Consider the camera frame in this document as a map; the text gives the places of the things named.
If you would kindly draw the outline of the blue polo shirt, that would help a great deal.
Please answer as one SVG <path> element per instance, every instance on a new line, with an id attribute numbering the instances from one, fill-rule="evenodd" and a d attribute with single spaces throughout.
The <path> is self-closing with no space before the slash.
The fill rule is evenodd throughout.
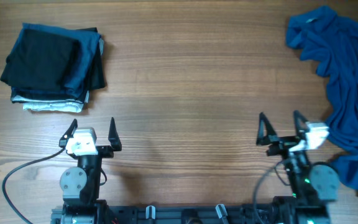
<path id="1" fill-rule="evenodd" d="M 286 44 L 300 49 L 300 60 L 318 62 L 328 77 L 326 94 L 333 112 L 326 118 L 329 140 L 345 150 L 333 160 L 340 181 L 358 192 L 358 22 L 328 6 L 291 16 Z"/>

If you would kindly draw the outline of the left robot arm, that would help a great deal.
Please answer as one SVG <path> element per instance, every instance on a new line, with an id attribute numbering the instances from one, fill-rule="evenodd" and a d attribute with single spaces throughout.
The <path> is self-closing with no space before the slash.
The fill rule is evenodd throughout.
<path id="1" fill-rule="evenodd" d="M 102 160 L 114 157 L 122 150 L 115 120 L 109 125 L 106 146 L 96 145 L 93 128 L 80 128 L 76 119 L 59 140 L 59 146 L 77 161 L 75 167 L 63 172 L 60 188 L 63 192 L 63 207 L 52 210 L 51 223 L 56 224 L 107 224 L 118 220 L 107 205 L 99 199 L 101 176 L 105 176 Z"/>

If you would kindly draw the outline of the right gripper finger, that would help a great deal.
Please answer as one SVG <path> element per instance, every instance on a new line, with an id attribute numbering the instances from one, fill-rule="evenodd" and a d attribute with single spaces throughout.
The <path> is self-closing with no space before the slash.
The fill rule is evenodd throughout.
<path id="1" fill-rule="evenodd" d="M 277 142 L 277 133 L 271 125 L 266 115 L 261 112 L 259 114 L 259 128 L 257 131 L 257 146 L 266 146 Z"/>
<path id="2" fill-rule="evenodd" d="M 296 135 L 300 139 L 305 139 L 306 133 L 309 131 L 308 120 L 298 110 L 293 112 L 293 119 Z"/>

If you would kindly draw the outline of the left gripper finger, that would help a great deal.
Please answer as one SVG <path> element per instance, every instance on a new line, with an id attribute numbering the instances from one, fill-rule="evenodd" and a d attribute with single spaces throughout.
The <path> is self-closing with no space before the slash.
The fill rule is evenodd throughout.
<path id="1" fill-rule="evenodd" d="M 78 122 L 77 119 L 74 119 L 71 123 L 71 125 L 69 126 L 69 128 L 66 130 L 66 132 L 63 134 L 63 136 L 60 138 L 60 142 L 67 142 L 70 138 L 73 137 L 73 134 L 75 132 L 75 130 L 78 127 Z"/>
<path id="2" fill-rule="evenodd" d="M 113 117 L 111 118 L 109 125 L 108 141 L 110 142 L 110 146 L 112 147 L 113 151 L 122 151 L 122 143 L 119 139 L 116 123 Z"/>

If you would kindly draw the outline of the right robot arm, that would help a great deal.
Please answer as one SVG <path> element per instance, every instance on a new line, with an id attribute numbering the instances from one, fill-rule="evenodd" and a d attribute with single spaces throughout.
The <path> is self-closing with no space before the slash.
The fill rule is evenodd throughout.
<path id="1" fill-rule="evenodd" d="M 264 113 L 259 114 L 256 145 L 268 146 L 268 156 L 282 158 L 258 180 L 252 195 L 254 216 L 259 223 L 330 223 L 328 204 L 337 200 L 339 174 L 327 162 L 310 162 L 307 152 L 318 149 L 329 135 L 324 122 L 308 121 L 293 112 L 295 135 L 280 137 Z M 275 196 L 265 212 L 257 203 L 264 179 L 282 165 L 288 177 L 282 181 L 291 196 Z"/>

